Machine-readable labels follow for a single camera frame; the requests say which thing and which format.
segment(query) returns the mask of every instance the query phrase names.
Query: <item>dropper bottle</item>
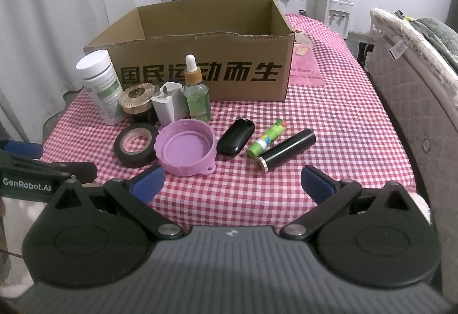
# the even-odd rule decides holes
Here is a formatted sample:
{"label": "dropper bottle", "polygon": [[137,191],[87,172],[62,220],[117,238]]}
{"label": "dropper bottle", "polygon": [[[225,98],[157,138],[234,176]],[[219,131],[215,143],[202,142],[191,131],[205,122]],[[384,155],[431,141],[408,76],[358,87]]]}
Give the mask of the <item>dropper bottle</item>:
{"label": "dropper bottle", "polygon": [[191,118],[208,122],[211,118],[208,87],[202,81],[202,72],[192,54],[186,56],[185,81],[184,94]]}

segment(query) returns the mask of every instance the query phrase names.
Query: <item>philips logo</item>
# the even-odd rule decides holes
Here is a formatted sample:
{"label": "philips logo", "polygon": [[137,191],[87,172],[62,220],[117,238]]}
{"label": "philips logo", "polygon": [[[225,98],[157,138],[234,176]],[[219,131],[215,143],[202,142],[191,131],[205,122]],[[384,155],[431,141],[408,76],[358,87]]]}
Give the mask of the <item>philips logo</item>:
{"label": "philips logo", "polygon": [[41,190],[41,191],[51,191],[51,185],[42,185],[42,184],[32,184],[28,181],[13,181],[10,179],[7,179],[6,177],[3,179],[3,185],[6,186],[14,186],[17,188],[24,188],[24,189],[30,189],[30,190]]}

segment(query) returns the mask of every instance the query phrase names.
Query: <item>mattress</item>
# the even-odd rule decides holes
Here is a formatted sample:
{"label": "mattress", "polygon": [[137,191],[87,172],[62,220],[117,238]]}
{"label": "mattress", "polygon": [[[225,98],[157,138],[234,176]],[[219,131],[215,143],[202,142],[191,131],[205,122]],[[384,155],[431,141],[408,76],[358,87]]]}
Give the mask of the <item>mattress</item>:
{"label": "mattress", "polygon": [[[458,111],[454,91],[458,78],[442,68],[443,59],[432,59],[433,52],[411,42],[405,36],[410,29],[402,23],[391,26],[378,20],[373,16],[384,36],[376,42],[367,70],[401,126],[420,170],[443,248],[444,294],[458,302]],[[409,49],[395,61],[388,50],[399,40],[406,41]]]}

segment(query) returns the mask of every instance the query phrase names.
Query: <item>green glue stick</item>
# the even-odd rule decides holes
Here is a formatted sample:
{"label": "green glue stick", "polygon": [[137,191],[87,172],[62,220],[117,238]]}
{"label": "green glue stick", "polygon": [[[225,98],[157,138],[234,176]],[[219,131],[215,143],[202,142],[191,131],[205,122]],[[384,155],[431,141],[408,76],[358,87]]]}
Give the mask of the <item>green glue stick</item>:
{"label": "green glue stick", "polygon": [[267,150],[270,143],[280,136],[286,129],[286,122],[279,119],[275,124],[264,132],[246,151],[250,158],[261,155]]}

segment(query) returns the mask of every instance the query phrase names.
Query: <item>metal screw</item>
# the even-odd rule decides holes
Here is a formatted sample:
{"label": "metal screw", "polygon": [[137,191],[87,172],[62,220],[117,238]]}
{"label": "metal screw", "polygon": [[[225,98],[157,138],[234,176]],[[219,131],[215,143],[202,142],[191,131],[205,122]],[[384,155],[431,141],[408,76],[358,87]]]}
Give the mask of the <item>metal screw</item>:
{"label": "metal screw", "polygon": [[162,235],[172,237],[181,232],[181,227],[175,224],[163,224],[157,228],[157,231],[160,232]]}
{"label": "metal screw", "polygon": [[299,237],[301,235],[304,235],[307,232],[307,229],[305,228],[305,226],[299,224],[289,224],[285,226],[283,231],[288,235]]}

